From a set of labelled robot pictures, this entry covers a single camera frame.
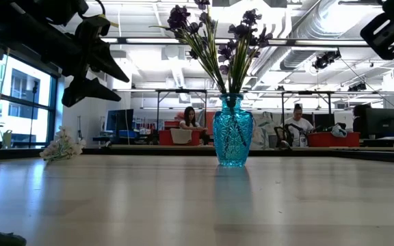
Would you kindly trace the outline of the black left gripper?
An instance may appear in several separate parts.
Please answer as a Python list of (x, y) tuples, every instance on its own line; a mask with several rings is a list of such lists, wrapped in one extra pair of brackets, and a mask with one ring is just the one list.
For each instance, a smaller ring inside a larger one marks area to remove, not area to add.
[[(111, 23), (101, 15), (83, 19), (74, 33), (57, 30), (55, 45), (65, 52), (60, 67), (65, 74), (74, 77), (84, 77), (88, 68), (95, 72), (103, 71), (113, 78), (128, 83), (130, 79), (111, 56), (110, 45), (101, 40), (106, 36)], [(99, 98), (110, 101), (120, 101), (121, 97), (106, 86), (98, 78), (74, 78), (64, 90), (62, 104), (72, 107), (84, 98)]]

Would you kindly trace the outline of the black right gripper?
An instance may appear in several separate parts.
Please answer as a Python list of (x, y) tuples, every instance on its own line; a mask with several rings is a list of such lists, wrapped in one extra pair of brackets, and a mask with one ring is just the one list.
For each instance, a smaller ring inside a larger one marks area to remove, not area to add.
[(365, 25), (360, 36), (381, 59), (394, 59), (394, 22), (385, 13)]

